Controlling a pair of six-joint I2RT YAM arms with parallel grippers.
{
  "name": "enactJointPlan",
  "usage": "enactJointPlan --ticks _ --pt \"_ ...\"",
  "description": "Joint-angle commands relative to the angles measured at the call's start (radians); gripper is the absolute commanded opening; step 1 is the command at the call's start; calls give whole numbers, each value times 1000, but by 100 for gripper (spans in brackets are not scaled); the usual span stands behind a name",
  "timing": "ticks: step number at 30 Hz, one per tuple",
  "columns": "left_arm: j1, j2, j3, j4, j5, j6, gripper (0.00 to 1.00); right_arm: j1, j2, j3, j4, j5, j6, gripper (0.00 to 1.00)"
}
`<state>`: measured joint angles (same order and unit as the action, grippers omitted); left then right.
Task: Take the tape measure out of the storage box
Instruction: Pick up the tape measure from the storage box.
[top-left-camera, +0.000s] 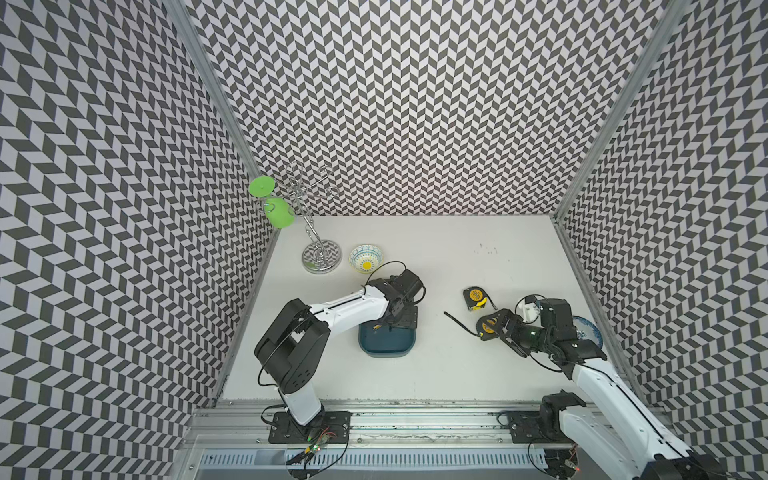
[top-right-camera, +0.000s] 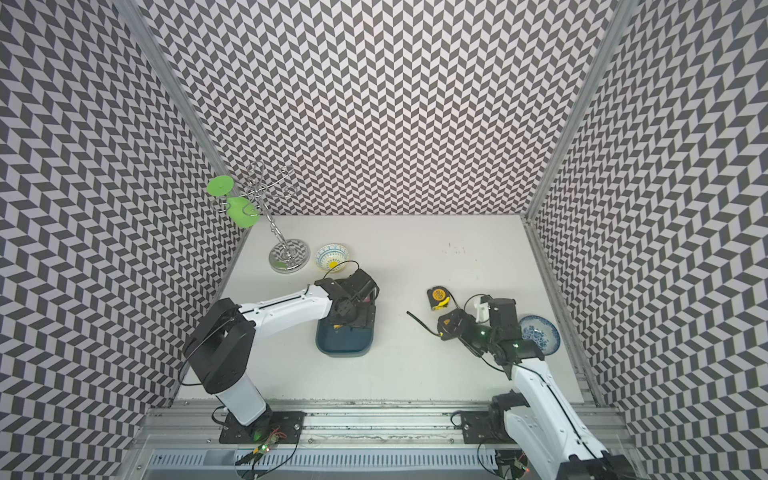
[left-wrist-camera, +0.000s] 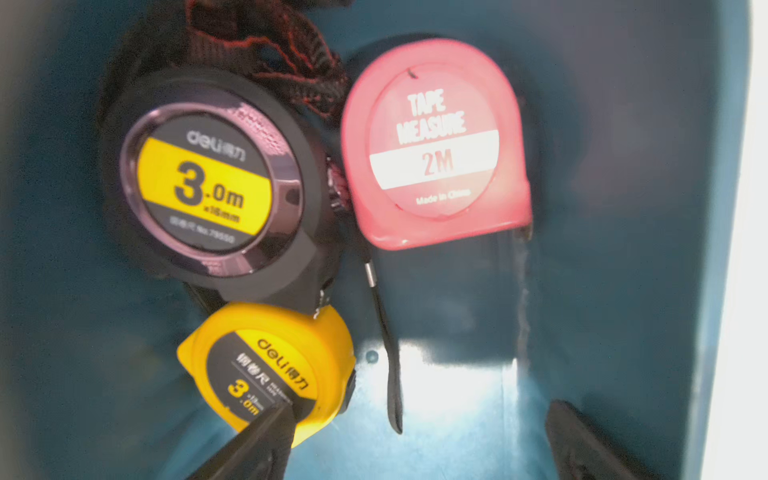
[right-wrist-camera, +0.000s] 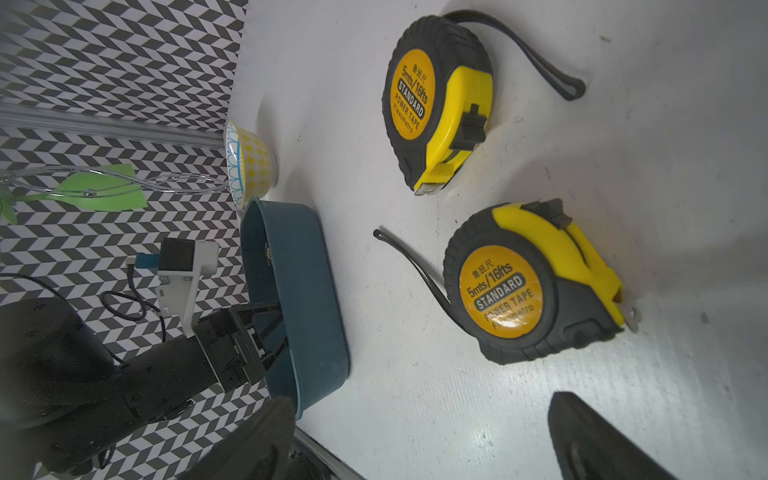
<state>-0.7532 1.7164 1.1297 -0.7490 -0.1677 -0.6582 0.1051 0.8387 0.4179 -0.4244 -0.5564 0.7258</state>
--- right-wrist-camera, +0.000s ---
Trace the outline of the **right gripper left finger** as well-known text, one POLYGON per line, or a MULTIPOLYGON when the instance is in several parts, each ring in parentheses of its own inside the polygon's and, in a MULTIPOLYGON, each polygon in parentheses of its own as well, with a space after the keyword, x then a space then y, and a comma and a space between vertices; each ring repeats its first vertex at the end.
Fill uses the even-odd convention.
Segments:
POLYGON ((295 407, 286 397, 267 399, 251 417, 179 479, 283 479, 293 445, 295 407))

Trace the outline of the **teal plastic storage box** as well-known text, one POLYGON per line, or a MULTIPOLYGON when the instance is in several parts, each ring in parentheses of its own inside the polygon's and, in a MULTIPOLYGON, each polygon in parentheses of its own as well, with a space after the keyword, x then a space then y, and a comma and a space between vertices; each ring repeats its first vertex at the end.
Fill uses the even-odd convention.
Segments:
POLYGON ((305 205, 253 200, 240 238, 249 300, 279 303, 288 338, 288 350, 266 374, 266 387, 273 397, 291 399, 301 419, 350 373, 321 223, 305 205))

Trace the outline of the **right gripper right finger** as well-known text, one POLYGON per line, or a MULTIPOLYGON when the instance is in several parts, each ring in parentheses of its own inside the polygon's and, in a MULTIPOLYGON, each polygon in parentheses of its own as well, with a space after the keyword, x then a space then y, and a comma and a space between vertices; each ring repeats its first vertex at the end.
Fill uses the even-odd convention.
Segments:
POLYGON ((564 479, 673 477, 573 392, 553 394, 547 420, 564 479))

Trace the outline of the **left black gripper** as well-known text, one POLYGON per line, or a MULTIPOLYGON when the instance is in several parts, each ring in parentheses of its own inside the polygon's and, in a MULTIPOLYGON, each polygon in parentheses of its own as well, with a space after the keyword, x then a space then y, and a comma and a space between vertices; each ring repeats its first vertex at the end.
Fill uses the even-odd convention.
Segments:
POLYGON ((129 409, 142 420, 161 420, 214 385, 229 392, 258 384, 288 350, 284 324, 267 328, 267 315, 280 312, 275 302, 218 310, 193 326, 194 337, 176 337, 130 360, 129 409))

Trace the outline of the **yellow black tape measure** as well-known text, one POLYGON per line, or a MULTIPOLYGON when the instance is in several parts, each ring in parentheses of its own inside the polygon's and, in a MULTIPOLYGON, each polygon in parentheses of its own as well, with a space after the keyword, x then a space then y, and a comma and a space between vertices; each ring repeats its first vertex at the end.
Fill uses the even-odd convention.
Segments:
POLYGON ((387 137, 405 184, 417 196, 442 190, 486 140, 493 67, 470 23, 508 36, 563 99, 586 92, 582 80, 556 68, 493 16, 457 10, 419 18, 398 40, 382 94, 387 137))
POLYGON ((451 237, 443 282, 395 237, 374 237, 417 270, 447 316, 496 364, 534 361, 639 328, 640 313, 559 198, 505 203, 451 237))

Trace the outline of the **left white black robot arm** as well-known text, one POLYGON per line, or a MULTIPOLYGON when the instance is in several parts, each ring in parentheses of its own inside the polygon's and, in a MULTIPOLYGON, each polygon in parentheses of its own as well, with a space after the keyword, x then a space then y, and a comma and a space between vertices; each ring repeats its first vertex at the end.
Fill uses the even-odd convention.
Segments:
POLYGON ((91 472, 121 440, 179 417, 201 392, 258 384, 288 343, 266 339, 282 324, 277 302, 217 310, 190 336, 115 363, 70 304, 28 299, 1 308, 1 423, 50 472, 91 472))

